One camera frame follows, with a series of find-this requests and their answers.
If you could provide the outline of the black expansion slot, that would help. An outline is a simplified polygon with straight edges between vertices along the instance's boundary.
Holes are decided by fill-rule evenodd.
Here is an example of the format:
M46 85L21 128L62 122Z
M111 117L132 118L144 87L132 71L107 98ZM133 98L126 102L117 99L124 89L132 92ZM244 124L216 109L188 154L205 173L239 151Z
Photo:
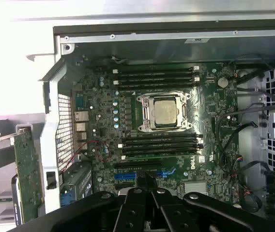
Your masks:
M115 169L128 169L128 168L139 168L139 167L157 167L161 166L162 162L124 162L124 163L115 163L113 167Z

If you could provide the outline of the CPU with silver lid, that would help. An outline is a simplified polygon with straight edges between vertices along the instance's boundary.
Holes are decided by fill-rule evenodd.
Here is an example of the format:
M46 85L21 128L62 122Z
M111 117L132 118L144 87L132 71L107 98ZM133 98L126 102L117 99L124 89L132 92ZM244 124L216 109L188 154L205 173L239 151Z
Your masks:
M177 123L178 109L176 101L163 100L154 103L154 118L157 125L172 125Z

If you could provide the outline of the silver coin battery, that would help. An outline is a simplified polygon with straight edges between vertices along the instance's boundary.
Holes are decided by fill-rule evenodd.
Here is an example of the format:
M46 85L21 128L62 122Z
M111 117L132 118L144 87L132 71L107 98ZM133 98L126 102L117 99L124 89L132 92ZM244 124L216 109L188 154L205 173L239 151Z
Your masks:
M226 88L229 85L229 81L225 77L220 77L217 81L217 84L220 88Z

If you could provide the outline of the blue expansion slot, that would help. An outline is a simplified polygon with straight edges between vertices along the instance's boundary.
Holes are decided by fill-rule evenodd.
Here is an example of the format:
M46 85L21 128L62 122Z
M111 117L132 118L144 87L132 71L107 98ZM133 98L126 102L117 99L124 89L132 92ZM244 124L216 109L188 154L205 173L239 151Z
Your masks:
M147 173L155 178L167 178L169 175L174 174L176 171L176 168L173 168L171 170L159 170L159 171L147 171ZM138 172L132 172L132 173L118 173L114 174L114 179L118 181L124 181L124 180L135 180L139 175L142 176L145 174L143 171Z

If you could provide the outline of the black open PC case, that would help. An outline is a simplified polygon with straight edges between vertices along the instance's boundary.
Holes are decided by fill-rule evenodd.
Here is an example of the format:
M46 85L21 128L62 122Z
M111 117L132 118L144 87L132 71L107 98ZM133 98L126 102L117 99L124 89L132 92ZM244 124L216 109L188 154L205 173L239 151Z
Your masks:
M92 163L79 157L74 139L72 89L86 68L222 62L237 73L237 109L229 115L237 117L230 139L238 138L239 153L229 179L239 200L219 201L242 209L240 199L253 193L262 208L252 214L275 223L265 213L266 175L275 173L267 163L267 112L275 111L275 96L262 86L275 69L275 20L57 26L53 32L56 62L42 79L46 214L97 193ZM146 210L144 232L170 232L151 191Z

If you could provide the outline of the silver chipset heatsink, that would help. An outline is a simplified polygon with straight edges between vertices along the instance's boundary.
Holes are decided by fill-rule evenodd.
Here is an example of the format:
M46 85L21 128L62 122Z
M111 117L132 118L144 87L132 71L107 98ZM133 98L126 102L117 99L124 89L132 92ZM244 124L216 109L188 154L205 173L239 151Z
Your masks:
M185 193L198 192L207 194L207 187L205 182L186 182L184 184Z

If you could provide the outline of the green RAM stick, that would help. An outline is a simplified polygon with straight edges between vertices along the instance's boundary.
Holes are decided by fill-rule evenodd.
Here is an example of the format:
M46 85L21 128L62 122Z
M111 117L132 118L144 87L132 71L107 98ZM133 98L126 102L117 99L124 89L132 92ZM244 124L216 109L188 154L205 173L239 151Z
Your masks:
M133 160L156 160L156 159L168 159L168 158L190 158L195 155L180 155L180 156L151 156L151 157L129 157L122 155L121 160L133 161Z

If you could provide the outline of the black RAM slot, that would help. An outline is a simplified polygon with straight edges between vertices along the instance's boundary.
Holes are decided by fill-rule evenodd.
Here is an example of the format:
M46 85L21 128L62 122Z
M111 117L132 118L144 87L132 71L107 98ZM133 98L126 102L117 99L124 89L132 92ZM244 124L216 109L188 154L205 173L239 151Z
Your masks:
M180 64L158 64L158 65L128 65L118 68L119 72L131 72L131 71L158 71L158 70L200 70L199 65L193 65L188 63Z
M130 77L122 77L118 78L119 82L139 82L139 81L166 81L166 80L187 80L187 81L195 81L199 80L199 76L130 76Z
M155 148L178 148L178 147L203 147L203 143L180 142L180 143L163 143L163 144L143 144L143 145L123 145L122 149L155 149Z
M118 76L131 76L131 75L159 75L159 74L168 74L168 73L194 73L193 70L166 70L166 71L157 71L157 72L129 72L129 73L118 73L114 75Z
M188 134L185 136L153 136L153 137L134 137L134 138L123 138L123 143L129 142L140 142L140 141L162 141L162 140L177 140L177 139L198 139L203 138L203 135Z
M137 151L128 151L123 152L123 155L126 156L138 156L138 155L157 155L157 154L163 154L163 153L178 153L178 152L197 152L200 151L200 149L196 148L171 148L171 149L165 149L165 150L137 150Z
M191 87L198 85L195 82L120 82L114 81L113 85L120 89L152 89L152 88L175 88L175 87Z

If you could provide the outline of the green motherboard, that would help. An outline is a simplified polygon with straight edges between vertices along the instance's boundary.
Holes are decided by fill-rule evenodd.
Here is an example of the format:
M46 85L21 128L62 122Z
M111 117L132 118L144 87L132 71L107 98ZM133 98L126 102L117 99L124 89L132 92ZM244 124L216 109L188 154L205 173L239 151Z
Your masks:
M92 163L93 190L109 191L118 194L122 188L136 186L135 180L118 181L114 174L132 173L138 171L159 171L176 168L174 174L167 178L155 178L161 187L174 190L177 196L186 193L186 182L205 182L207 194L218 200L236 203L239 200L238 187L231 183L229 172L234 158L238 156L238 138L230 139L230 135L237 128L236 116L230 116L237 109L236 96L236 69L222 62L192 63L199 65L200 70L194 73L168 73L159 75L131 75L131 76L199 76L199 80L166 80L159 82L195 82L198 85L191 87L152 88L152 89L120 89L113 85L114 81L122 76L118 73L122 66L86 68L79 82L73 85L73 125L76 148L79 157ZM225 77L229 81L226 88L220 88L217 81ZM190 94L187 101L187 114L193 124L185 131L145 133L138 131L142 124L142 104L137 97L146 93L182 91ZM198 139L175 139L162 141L140 141L123 143L123 138L185 136L188 134L203 135ZM219 146L230 141L230 149L221 155ZM152 160L121 160L123 152L137 150L165 150L155 149L122 149L123 145L163 144L194 142L203 143L203 147L189 147L200 149L197 152L163 153L157 155L138 155L129 157L151 156L180 156L195 155L190 158L168 158ZM161 166L115 169L113 164L124 162L162 162Z

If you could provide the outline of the metal CPU socket frame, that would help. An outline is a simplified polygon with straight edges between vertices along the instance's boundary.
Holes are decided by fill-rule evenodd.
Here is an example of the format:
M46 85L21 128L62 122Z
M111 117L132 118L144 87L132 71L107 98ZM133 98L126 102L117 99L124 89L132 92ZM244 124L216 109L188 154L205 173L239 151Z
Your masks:
M187 114L187 101L190 94L182 91L146 93L137 97L137 101L142 104L142 124L137 127L138 131L145 133L155 133L159 131L175 132L191 129L193 124ZM156 101L174 100L176 101L178 115L177 123L172 125L157 125L154 118L154 103Z

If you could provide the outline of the black round speaker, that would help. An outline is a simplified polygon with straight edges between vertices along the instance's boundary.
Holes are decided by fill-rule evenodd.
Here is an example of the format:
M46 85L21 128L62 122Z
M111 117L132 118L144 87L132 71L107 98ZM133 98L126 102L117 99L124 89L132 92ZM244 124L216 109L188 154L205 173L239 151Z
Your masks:
M250 193L240 199L240 205L243 210L249 213L256 213L262 208L262 201L255 194Z

